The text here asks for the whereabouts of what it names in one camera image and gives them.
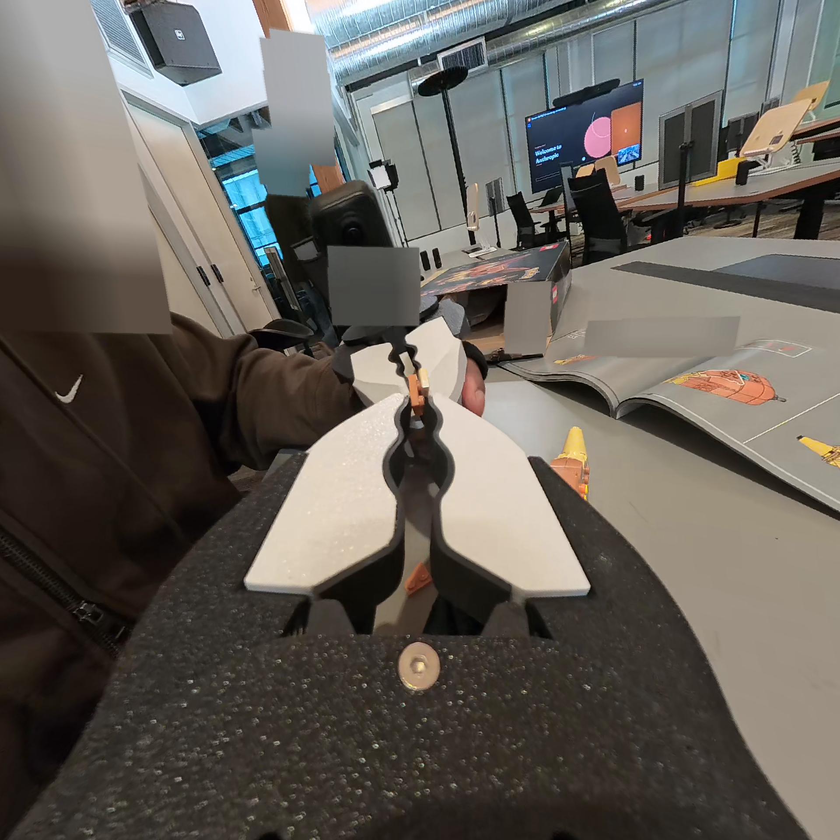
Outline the white stand device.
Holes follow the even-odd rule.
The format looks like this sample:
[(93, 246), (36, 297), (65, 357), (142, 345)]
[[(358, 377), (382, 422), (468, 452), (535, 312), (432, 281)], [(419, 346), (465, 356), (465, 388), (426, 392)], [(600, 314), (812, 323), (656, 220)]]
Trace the white stand device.
[(466, 188), (466, 226), (469, 239), (469, 246), (465, 254), (472, 259), (483, 259), (494, 255), (500, 249), (499, 245), (488, 244), (478, 240), (480, 232), (479, 218), (479, 187), (476, 183), (467, 185)]

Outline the black office chair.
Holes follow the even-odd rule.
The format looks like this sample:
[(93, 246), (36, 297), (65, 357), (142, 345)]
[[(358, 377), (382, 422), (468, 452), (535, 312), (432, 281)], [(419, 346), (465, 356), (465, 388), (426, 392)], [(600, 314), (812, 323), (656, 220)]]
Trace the black office chair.
[(522, 193), (517, 192), (512, 196), (507, 196), (507, 204), (517, 226), (515, 250), (526, 250), (538, 246), (537, 226), (532, 219)]
[(603, 170), (569, 180), (570, 197), (583, 228), (583, 266), (625, 254), (627, 229)]

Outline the printed toy set box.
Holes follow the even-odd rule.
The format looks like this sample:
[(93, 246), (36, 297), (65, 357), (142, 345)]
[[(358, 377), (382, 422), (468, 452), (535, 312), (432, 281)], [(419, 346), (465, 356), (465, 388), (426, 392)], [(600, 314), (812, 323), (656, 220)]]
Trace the printed toy set box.
[(422, 301), (452, 300), (465, 311), (466, 335), (484, 354), (513, 359), (546, 354), (571, 287), (567, 240), (439, 271)]

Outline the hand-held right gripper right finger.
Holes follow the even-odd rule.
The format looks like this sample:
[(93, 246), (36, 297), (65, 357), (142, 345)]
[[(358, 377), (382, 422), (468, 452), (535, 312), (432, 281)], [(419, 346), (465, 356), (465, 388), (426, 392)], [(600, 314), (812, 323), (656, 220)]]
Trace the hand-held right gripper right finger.
[(423, 423), (437, 496), (429, 567), (448, 601), (585, 596), (591, 584), (529, 457), (441, 394)]

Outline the wall television screen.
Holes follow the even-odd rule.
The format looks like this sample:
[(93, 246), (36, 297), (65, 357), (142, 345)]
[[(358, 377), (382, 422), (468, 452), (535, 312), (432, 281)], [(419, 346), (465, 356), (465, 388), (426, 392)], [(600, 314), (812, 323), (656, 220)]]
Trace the wall television screen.
[(561, 184), (565, 165), (575, 171), (606, 156), (629, 165), (643, 156), (644, 80), (633, 80), (592, 100), (526, 118), (532, 193)]

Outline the brown tan brick arm model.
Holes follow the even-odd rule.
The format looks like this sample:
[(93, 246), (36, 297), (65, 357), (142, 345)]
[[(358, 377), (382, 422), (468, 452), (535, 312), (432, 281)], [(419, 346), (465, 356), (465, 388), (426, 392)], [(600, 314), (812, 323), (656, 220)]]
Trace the brown tan brick arm model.
[(590, 466), (580, 427), (574, 426), (570, 429), (562, 451), (551, 460), (550, 467), (583, 500), (588, 500)]

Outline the tan board stand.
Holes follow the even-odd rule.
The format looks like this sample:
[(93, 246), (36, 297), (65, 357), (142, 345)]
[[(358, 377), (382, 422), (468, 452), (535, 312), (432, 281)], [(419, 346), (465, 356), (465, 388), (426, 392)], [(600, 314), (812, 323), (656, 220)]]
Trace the tan board stand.
[(758, 159), (779, 152), (811, 107), (812, 99), (805, 98), (768, 110), (743, 142), (740, 157)]

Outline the brown zip hoodie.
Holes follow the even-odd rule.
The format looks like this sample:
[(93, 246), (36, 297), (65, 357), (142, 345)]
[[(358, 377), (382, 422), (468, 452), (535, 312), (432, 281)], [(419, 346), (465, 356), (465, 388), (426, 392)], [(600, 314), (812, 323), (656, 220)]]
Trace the brown zip hoodie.
[(160, 585), (240, 500), (230, 477), (246, 466), (219, 438), (236, 363), (261, 348), (171, 324), (2, 330), (2, 838), (74, 749)]

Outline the long wooden table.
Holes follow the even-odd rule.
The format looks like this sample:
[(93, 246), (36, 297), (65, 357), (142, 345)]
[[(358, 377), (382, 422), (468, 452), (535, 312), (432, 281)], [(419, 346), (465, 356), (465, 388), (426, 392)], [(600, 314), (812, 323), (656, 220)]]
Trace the long wooden table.
[(787, 169), (751, 171), (740, 185), (734, 179), (686, 188), (686, 219), (702, 211), (724, 212), (742, 205), (766, 205), (772, 200), (801, 202), (795, 239), (818, 239), (823, 224), (824, 204), (833, 200), (839, 189), (839, 159), (799, 164)]

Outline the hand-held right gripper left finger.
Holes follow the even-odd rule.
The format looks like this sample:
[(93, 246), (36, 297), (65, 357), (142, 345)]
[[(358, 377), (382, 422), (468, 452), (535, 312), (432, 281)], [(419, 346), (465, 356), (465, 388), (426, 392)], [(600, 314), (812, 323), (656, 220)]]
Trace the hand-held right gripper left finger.
[(403, 574), (404, 510), (391, 458), (404, 440), (404, 395), (389, 395), (310, 447), (245, 575), (251, 592), (387, 597)]

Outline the yellow plastic object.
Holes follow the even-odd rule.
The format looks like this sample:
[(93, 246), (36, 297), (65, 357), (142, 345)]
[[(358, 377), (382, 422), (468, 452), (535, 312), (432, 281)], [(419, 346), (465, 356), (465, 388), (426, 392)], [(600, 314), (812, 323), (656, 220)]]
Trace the yellow plastic object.
[(714, 182), (734, 179), (737, 176), (740, 164), (743, 162), (744, 159), (741, 157), (733, 157), (720, 161), (717, 164), (717, 171), (714, 175), (693, 181), (689, 186), (703, 186)]

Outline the person's left forearm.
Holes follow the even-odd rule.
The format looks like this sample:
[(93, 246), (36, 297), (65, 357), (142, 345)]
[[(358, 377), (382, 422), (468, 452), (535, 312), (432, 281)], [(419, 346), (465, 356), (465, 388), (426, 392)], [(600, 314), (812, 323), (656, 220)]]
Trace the person's left forearm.
[(231, 462), (267, 469), (280, 450), (308, 449), (362, 408), (332, 356), (249, 350), (234, 368), (219, 441)]

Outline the black wall speaker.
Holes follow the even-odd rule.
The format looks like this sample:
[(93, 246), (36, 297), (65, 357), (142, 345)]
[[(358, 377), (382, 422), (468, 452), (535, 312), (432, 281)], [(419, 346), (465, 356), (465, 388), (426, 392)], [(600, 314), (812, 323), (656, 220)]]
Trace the black wall speaker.
[(198, 10), (189, 4), (153, 2), (129, 12), (153, 68), (179, 87), (222, 74)]

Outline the white wall air vent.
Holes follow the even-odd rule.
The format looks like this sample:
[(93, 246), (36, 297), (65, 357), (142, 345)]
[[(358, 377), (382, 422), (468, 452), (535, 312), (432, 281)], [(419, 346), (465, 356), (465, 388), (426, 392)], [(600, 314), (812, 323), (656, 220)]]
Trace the white wall air vent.
[(147, 78), (152, 69), (120, 1), (90, 1), (110, 58)]

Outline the black floor lamp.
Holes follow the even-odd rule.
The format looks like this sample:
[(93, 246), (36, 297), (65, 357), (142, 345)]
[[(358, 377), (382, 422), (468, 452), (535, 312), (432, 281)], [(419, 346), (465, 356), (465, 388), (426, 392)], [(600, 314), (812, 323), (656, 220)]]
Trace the black floor lamp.
[(468, 76), (467, 68), (463, 66), (452, 66), (435, 72), (427, 77), (417, 87), (417, 94), (421, 98), (433, 98), (440, 96), (443, 102), (444, 115), (447, 124), (448, 137), (455, 163), (457, 184), (460, 193), (461, 203), (464, 211), (465, 221), (469, 225), (469, 205), (467, 198), (467, 183), (463, 165), (459, 153), (459, 144), (455, 130), (455, 121), (452, 113), (449, 92), (463, 83)]

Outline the person's left hand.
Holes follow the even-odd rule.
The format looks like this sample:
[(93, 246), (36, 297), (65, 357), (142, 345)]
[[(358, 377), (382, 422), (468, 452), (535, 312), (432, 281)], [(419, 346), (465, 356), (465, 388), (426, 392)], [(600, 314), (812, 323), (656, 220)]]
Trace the person's left hand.
[(482, 417), (486, 407), (486, 382), (476, 362), (467, 360), (460, 402), (464, 408)]

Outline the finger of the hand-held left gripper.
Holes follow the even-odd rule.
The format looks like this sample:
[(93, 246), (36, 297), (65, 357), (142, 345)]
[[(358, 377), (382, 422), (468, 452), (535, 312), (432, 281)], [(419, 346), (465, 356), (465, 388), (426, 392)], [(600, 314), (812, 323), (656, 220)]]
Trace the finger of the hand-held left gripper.
[(429, 377), (429, 395), (460, 402), (466, 373), (466, 351), (444, 318), (420, 324), (405, 336), (404, 376), (424, 368)]
[(408, 396), (403, 363), (392, 343), (378, 343), (351, 354), (353, 388), (362, 403), (379, 403), (399, 395)]

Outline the brick instruction booklet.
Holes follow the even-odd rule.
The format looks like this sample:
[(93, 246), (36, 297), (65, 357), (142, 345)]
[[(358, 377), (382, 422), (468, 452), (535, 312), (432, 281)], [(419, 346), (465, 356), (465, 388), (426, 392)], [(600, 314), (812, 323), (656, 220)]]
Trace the brick instruction booklet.
[(838, 348), (772, 337), (706, 358), (616, 357), (586, 350), (584, 336), (555, 339), (540, 357), (502, 355), (500, 367), (530, 382), (590, 386), (615, 419), (661, 407), (839, 510)]

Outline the grey desk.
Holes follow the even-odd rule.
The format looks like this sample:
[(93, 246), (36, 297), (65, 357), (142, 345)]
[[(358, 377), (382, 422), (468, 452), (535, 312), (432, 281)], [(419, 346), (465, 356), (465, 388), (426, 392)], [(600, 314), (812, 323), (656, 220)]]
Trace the grey desk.
[(569, 427), (592, 505), (643, 556), (706, 651), (759, 765), (812, 838), (838, 838), (838, 516), (655, 406), (489, 372), (486, 415), (551, 459)]

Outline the black acoustic panel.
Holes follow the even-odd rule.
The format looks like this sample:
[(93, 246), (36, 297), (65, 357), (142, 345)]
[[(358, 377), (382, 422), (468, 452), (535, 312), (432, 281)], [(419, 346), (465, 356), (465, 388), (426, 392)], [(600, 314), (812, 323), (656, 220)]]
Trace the black acoustic panel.
[(690, 144), (687, 183), (711, 178), (718, 171), (723, 90), (687, 103), (658, 118), (658, 189), (679, 184), (680, 147)]

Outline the white double door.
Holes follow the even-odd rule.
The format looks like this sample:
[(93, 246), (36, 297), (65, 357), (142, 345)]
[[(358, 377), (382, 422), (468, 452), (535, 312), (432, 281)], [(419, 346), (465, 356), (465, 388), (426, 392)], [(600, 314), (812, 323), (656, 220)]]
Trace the white double door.
[(169, 308), (227, 338), (280, 314), (193, 125), (121, 91)]

